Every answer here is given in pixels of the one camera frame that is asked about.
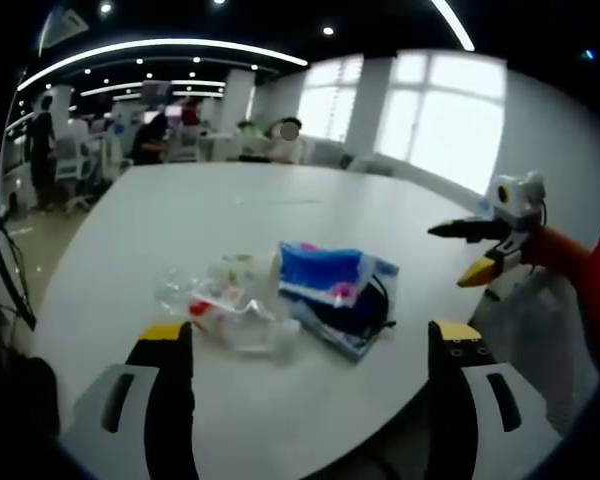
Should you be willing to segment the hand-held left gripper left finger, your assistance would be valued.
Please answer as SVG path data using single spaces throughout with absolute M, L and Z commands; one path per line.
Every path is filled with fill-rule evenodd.
M 63 446 L 96 479 L 197 479 L 192 329 L 145 330 L 74 404 Z

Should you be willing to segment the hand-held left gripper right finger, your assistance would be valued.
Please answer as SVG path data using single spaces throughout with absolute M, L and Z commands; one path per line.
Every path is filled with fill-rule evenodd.
M 544 397 L 471 326 L 428 324 L 427 479 L 525 479 L 559 444 Z

